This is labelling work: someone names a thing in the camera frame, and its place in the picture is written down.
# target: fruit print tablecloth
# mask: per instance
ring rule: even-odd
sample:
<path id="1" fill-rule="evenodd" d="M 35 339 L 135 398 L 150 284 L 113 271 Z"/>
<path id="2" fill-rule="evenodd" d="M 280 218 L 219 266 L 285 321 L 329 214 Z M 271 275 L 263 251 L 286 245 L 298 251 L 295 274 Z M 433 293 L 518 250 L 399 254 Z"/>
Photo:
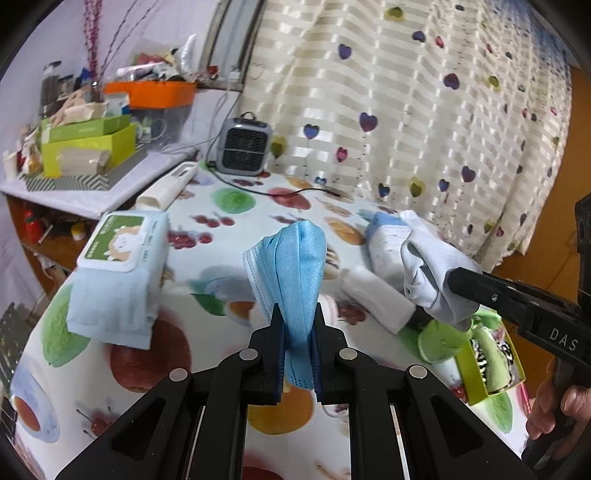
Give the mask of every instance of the fruit print tablecloth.
<path id="1" fill-rule="evenodd" d="M 276 174 L 228 180 L 271 193 L 310 186 Z M 288 198 L 249 194 L 201 169 L 168 210 L 170 250 L 151 349 L 139 351 L 69 334 L 65 318 L 74 273 L 34 329 L 18 366 L 11 389 L 19 413 L 15 449 L 39 479 L 52 480 L 171 369 L 211 368 L 246 347 L 260 311 L 242 253 L 299 219 L 310 219 L 326 233 L 322 293 L 336 300 L 338 315 L 346 319 L 327 314 L 345 331 L 349 345 L 388 366 L 419 363 L 404 338 L 389 334 L 340 292 L 339 272 L 368 262 L 363 232 L 380 208 L 387 210 L 367 200 L 343 202 L 323 192 Z M 431 369 L 456 395 L 464 394 L 453 361 Z M 517 454 L 521 452 L 526 419 L 518 391 L 479 404 L 474 411 Z M 286 385 L 277 407 L 249 409 L 244 476 L 346 480 L 348 435 L 343 406 L 325 411 L 313 392 Z"/>

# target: surgical mask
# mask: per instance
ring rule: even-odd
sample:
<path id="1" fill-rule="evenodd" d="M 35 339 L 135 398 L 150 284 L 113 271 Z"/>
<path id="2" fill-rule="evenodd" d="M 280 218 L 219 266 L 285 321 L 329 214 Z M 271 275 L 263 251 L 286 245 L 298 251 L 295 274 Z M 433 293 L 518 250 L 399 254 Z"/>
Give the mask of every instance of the surgical mask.
<path id="1" fill-rule="evenodd" d="M 309 220 L 266 236 L 244 253 L 244 265 L 268 323 L 275 303 L 286 327 L 285 377 L 296 387 L 314 388 L 311 331 L 326 259 L 324 232 Z"/>

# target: small heater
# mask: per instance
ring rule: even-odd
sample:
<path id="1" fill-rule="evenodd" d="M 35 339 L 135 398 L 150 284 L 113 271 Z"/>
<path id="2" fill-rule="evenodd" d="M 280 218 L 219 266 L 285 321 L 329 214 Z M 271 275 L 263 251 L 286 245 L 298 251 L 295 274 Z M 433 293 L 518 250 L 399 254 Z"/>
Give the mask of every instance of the small heater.
<path id="1" fill-rule="evenodd" d="M 262 173 L 271 135 L 271 127 L 256 119 L 240 117 L 226 120 L 217 143 L 217 170 L 242 176 Z"/>

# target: orange box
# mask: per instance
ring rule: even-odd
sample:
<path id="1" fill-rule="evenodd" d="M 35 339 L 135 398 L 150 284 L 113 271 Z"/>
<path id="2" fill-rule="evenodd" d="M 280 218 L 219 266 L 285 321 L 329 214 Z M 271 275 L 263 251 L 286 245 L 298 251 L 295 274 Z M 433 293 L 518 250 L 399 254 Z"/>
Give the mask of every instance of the orange box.
<path id="1" fill-rule="evenodd" d="M 197 87 L 186 82 L 112 82 L 105 93 L 129 94 L 129 108 L 174 108 L 193 104 Z"/>

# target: human hand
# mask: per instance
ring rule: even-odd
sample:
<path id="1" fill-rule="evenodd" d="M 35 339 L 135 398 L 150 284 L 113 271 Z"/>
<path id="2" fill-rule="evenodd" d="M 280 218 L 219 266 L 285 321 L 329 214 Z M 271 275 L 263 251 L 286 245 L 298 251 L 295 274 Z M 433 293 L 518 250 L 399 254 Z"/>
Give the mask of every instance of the human hand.
<path id="1" fill-rule="evenodd" d="M 573 450 L 591 420 L 591 389 L 571 385 L 560 400 L 552 384 L 555 365 L 556 359 L 553 359 L 546 368 L 548 377 L 538 388 L 534 406 L 525 428 L 532 440 L 537 440 L 542 434 L 552 432 L 556 424 L 554 411 L 560 401 L 562 412 L 567 417 L 573 417 L 576 420 L 572 432 L 552 456 L 554 460 L 560 460 Z"/>

